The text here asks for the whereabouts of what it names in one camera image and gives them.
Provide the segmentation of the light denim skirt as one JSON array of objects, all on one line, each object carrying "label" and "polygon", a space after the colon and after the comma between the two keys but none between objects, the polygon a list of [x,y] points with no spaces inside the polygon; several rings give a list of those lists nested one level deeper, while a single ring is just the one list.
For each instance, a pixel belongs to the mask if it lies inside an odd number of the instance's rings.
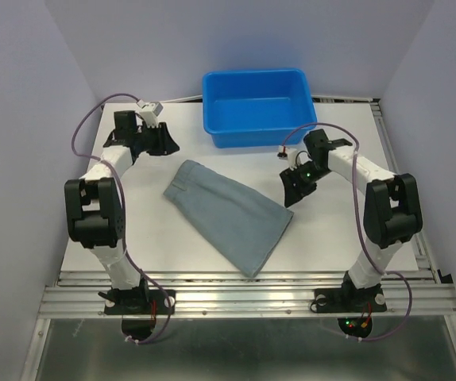
[{"label": "light denim skirt", "polygon": [[164,196],[248,278],[261,271],[293,218],[253,188],[193,160],[181,164]]}]

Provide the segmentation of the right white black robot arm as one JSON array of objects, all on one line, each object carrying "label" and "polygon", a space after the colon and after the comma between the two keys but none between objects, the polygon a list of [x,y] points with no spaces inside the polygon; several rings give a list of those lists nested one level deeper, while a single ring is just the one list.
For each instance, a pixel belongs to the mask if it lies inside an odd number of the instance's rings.
[{"label": "right white black robot arm", "polygon": [[401,248],[423,228],[417,182],[408,173],[398,175],[361,156],[360,143],[352,134],[330,139],[323,123],[311,124],[303,138],[306,162],[286,144],[277,155],[288,162],[280,173],[284,204],[293,206],[313,193],[320,179],[331,173],[350,182],[361,254],[344,274],[337,288],[316,289],[311,311],[317,314],[384,312],[381,280]]}]

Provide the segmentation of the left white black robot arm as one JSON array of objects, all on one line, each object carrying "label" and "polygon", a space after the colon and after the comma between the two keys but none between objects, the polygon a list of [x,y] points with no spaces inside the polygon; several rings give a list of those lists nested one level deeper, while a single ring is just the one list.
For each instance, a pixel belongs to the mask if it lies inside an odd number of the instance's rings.
[{"label": "left white black robot arm", "polygon": [[123,110],[114,113],[114,129],[82,177],[64,184],[68,235],[89,250],[110,277],[111,287],[99,295],[106,314],[150,314],[157,293],[128,257],[122,176],[140,154],[168,156],[179,151],[158,112]]}]

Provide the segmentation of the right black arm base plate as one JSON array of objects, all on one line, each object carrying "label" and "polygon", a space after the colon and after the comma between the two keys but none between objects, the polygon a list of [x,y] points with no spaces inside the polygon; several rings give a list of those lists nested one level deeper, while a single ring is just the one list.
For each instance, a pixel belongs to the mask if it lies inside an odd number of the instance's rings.
[{"label": "right black arm base plate", "polygon": [[319,288],[309,309],[317,314],[383,313],[387,310],[385,297],[380,287],[371,289]]}]

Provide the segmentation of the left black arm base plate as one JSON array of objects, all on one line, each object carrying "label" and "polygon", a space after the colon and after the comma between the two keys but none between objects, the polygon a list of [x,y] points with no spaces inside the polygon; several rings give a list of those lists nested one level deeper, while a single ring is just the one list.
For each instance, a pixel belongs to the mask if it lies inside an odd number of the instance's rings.
[{"label": "left black arm base plate", "polygon": [[176,296],[174,290],[167,290],[168,298],[159,290],[143,290],[135,287],[132,290],[109,289],[100,291],[98,296],[105,302],[104,314],[122,315],[168,315],[175,313],[175,307],[169,307],[168,301]]}]

